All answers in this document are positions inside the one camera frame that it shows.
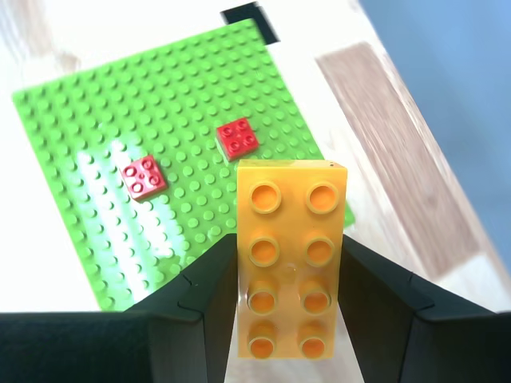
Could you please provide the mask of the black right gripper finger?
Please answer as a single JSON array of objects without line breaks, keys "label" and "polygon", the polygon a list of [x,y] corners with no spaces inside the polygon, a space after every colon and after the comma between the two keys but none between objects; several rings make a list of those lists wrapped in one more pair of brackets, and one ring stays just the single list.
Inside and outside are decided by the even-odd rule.
[{"label": "black right gripper finger", "polygon": [[510,314],[343,238],[339,307],[366,382],[508,382]]},{"label": "black right gripper finger", "polygon": [[236,236],[123,312],[1,316],[4,382],[222,382],[238,300]]}]

